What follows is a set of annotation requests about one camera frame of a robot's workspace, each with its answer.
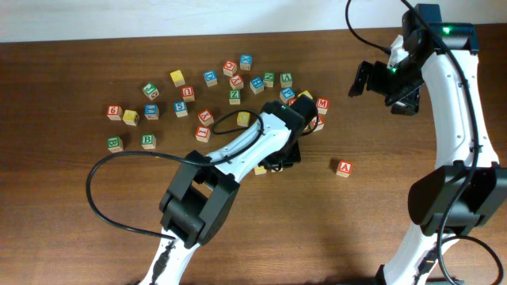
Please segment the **blue block left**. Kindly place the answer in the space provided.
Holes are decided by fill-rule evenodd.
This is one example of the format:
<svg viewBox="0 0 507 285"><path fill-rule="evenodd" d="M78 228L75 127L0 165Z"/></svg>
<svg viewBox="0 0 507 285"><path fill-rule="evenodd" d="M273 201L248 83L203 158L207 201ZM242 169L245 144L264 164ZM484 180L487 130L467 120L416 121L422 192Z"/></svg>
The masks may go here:
<svg viewBox="0 0 507 285"><path fill-rule="evenodd" d="M144 107L144 115L148 120L159 119L159 108L156 104L146 104Z"/></svg>

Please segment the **blue P block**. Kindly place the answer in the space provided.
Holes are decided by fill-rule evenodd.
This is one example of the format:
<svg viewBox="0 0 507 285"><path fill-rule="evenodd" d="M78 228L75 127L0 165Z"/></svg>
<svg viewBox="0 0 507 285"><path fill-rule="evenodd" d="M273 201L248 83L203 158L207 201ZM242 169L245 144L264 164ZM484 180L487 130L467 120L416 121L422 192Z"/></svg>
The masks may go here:
<svg viewBox="0 0 507 285"><path fill-rule="evenodd" d="M294 96L295 92L291 87L285 87L280 91L280 100L284 104L287 104Z"/></svg>

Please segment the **aluminium rail table edge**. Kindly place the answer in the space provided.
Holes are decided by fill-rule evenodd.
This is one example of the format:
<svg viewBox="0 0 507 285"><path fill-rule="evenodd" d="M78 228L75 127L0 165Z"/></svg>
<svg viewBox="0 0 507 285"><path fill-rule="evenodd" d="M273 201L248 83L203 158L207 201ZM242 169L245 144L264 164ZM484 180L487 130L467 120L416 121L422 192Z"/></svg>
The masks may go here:
<svg viewBox="0 0 507 285"><path fill-rule="evenodd" d="M451 282L446 279L430 279L426 281L425 285L464 285L465 282L463 280L453 280Z"/></svg>

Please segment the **green J block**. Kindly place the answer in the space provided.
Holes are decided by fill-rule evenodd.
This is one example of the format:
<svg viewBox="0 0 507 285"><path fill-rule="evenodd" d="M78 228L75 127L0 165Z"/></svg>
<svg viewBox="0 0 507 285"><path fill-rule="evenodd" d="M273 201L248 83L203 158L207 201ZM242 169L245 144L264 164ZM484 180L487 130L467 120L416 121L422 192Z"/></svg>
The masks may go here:
<svg viewBox="0 0 507 285"><path fill-rule="evenodd" d="M143 88L142 88L143 94L150 99L151 101L154 100L156 97L159 96L159 91L156 85L154 85L151 82L148 82Z"/></svg>

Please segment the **red 6 block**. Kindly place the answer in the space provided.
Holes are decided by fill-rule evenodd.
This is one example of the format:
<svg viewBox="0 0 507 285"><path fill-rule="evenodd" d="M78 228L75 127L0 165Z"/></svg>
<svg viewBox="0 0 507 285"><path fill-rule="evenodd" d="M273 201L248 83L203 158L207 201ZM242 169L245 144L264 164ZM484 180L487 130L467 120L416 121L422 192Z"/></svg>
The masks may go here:
<svg viewBox="0 0 507 285"><path fill-rule="evenodd" d="M106 116L110 120L122 120L123 109L119 105L109 105L107 108Z"/></svg>

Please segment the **red A block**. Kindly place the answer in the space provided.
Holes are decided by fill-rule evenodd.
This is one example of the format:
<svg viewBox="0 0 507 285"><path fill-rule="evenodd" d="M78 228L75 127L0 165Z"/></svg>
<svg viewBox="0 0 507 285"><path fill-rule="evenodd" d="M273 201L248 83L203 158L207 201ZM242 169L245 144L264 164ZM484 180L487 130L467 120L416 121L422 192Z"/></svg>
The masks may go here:
<svg viewBox="0 0 507 285"><path fill-rule="evenodd" d="M353 170L353 163L340 160L337 164L336 174L340 177L349 177Z"/></svg>

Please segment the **green b block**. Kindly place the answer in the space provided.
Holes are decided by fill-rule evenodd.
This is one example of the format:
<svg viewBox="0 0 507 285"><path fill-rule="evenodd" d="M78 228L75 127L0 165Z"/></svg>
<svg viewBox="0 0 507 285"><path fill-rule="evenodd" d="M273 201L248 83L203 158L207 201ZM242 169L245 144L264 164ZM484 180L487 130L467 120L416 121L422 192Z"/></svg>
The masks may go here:
<svg viewBox="0 0 507 285"><path fill-rule="evenodd" d="M141 147L145 150L153 150L156 148L156 138L154 134L145 134L141 138Z"/></svg>
<svg viewBox="0 0 507 285"><path fill-rule="evenodd" d="M108 150L112 153L121 152L124 150L123 140L119 136L108 138L107 147Z"/></svg>

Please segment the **yellow block top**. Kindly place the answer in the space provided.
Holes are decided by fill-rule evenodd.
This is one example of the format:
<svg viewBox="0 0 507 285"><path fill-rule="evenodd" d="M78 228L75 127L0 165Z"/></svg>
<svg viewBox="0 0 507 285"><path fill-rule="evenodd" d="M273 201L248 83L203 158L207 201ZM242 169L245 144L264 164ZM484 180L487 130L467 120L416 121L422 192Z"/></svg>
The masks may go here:
<svg viewBox="0 0 507 285"><path fill-rule="evenodd" d="M175 70L170 72L170 77L176 87L185 85L185 78L181 70Z"/></svg>

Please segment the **blue 5 block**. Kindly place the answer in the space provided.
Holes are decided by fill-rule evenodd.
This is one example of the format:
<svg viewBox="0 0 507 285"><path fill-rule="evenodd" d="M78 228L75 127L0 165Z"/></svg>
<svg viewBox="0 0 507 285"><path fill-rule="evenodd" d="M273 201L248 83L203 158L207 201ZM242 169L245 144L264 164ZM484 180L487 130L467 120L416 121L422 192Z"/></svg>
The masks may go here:
<svg viewBox="0 0 507 285"><path fill-rule="evenodd" d="M173 104L174 112L177 117L183 117L188 115L188 109L184 101L178 101Z"/></svg>

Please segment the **yellow block far left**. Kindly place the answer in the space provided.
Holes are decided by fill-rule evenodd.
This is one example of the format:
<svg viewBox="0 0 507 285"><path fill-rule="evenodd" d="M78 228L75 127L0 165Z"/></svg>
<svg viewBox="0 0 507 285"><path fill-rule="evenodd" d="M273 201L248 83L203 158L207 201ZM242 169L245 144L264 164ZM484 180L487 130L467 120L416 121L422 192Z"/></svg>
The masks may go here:
<svg viewBox="0 0 507 285"><path fill-rule="evenodd" d="M125 110L122 116L122 120L130 126L137 126L139 123L139 114L135 110Z"/></svg>

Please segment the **blue D block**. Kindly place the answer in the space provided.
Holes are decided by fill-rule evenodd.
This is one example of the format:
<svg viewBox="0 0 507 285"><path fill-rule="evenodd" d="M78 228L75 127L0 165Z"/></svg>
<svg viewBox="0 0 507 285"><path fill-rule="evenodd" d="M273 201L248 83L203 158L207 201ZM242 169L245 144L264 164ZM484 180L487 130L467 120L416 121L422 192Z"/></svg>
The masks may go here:
<svg viewBox="0 0 507 285"><path fill-rule="evenodd" d="M204 72L204 80L207 87L216 86L218 84L216 73L213 70Z"/></svg>

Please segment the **green Z block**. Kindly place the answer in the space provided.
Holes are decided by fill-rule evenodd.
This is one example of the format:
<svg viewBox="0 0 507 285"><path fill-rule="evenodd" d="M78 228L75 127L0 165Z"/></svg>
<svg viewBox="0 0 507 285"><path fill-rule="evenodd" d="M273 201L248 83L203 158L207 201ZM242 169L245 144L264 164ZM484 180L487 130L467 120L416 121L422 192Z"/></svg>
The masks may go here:
<svg viewBox="0 0 507 285"><path fill-rule="evenodd" d="M240 105L241 104L241 92L239 90L230 90L229 91L229 103L231 105Z"/></svg>

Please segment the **red 3 block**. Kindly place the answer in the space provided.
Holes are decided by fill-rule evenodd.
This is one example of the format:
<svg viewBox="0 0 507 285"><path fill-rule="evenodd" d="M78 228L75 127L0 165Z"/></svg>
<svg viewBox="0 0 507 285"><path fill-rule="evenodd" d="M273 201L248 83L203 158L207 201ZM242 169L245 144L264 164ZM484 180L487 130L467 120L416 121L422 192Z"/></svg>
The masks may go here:
<svg viewBox="0 0 507 285"><path fill-rule="evenodd" d="M321 115L315 116L312 121L310 122L310 128L312 131L320 131L324 127L324 119Z"/></svg>

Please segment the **yellow block centre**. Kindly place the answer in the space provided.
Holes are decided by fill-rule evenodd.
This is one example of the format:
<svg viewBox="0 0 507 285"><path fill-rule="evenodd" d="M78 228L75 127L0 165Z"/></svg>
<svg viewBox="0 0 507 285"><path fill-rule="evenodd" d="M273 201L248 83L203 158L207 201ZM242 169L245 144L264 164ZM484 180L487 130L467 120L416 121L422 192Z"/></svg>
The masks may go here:
<svg viewBox="0 0 507 285"><path fill-rule="evenodd" d="M241 111L237 116L237 125L240 127L248 127L250 123L250 113Z"/></svg>

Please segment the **blue H block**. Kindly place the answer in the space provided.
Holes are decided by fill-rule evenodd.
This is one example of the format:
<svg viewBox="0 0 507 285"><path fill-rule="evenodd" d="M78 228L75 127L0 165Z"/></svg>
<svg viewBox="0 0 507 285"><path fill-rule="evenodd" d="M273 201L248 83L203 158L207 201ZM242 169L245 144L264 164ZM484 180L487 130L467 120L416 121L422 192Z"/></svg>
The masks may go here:
<svg viewBox="0 0 507 285"><path fill-rule="evenodd" d="M259 94L265 88L263 80L260 77L253 78L250 81L250 88L254 94Z"/></svg>

